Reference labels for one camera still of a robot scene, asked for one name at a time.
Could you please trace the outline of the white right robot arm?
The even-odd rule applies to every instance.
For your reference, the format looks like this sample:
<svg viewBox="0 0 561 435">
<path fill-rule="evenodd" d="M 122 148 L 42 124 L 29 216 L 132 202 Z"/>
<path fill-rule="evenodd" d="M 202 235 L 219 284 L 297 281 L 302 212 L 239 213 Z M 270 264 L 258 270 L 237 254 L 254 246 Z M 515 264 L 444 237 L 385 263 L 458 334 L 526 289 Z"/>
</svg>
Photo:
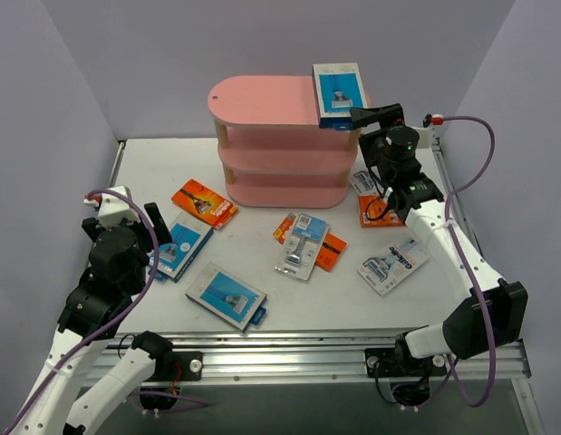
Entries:
<svg viewBox="0 0 561 435">
<path fill-rule="evenodd" d="M 350 109 L 355 129 L 378 124 L 358 143 L 369 176 L 382 190 L 387 208 L 416 236 L 445 275 L 456 306 L 443 321 L 403 333 L 392 362 L 406 374 L 437 355 L 467 360 L 494 357 L 499 346 L 518 340 L 528 293 L 507 281 L 474 247 L 452 219 L 455 192 L 443 193 L 421 168 L 416 149 L 429 143 L 433 127 L 446 119 L 427 115 L 420 129 L 406 124 L 400 104 Z"/>
</svg>

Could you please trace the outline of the blue Harry's box front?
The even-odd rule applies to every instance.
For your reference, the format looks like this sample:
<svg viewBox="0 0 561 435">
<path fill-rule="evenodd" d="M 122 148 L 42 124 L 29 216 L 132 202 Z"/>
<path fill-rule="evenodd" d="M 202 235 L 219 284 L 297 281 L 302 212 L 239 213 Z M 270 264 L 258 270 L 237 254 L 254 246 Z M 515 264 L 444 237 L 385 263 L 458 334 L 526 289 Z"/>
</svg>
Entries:
<svg viewBox="0 0 561 435">
<path fill-rule="evenodd" d="M 259 326 L 267 314 L 265 293 L 213 262 L 202 269 L 185 296 L 241 332 Z"/>
</svg>

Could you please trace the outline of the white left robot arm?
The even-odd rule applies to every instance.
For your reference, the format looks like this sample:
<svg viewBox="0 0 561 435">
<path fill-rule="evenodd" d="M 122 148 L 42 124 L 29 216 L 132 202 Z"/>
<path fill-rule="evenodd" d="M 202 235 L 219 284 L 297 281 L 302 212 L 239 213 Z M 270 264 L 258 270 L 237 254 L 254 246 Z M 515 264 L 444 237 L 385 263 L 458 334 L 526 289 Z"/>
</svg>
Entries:
<svg viewBox="0 0 561 435">
<path fill-rule="evenodd" d="M 156 204 L 129 203 L 111 222 L 108 200 L 82 229 L 93 241 L 89 265 L 68 295 L 52 347 L 8 434 L 93 434 L 147 380 L 178 382 L 183 360 L 169 339 L 150 331 L 134 336 L 111 369 L 87 392 L 86 376 L 119 325 L 150 288 L 148 255 L 169 242 Z"/>
</svg>

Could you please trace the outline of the blue Harry's razor box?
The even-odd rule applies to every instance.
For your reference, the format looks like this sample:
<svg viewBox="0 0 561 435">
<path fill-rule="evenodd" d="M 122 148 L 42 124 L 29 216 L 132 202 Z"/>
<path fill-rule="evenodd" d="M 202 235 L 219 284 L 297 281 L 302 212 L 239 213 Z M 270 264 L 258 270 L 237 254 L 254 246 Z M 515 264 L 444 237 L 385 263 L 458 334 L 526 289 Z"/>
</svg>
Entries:
<svg viewBox="0 0 561 435">
<path fill-rule="evenodd" d="M 312 77 L 318 126 L 351 131 L 351 108 L 368 107 L 358 63 L 315 63 Z"/>
</svg>

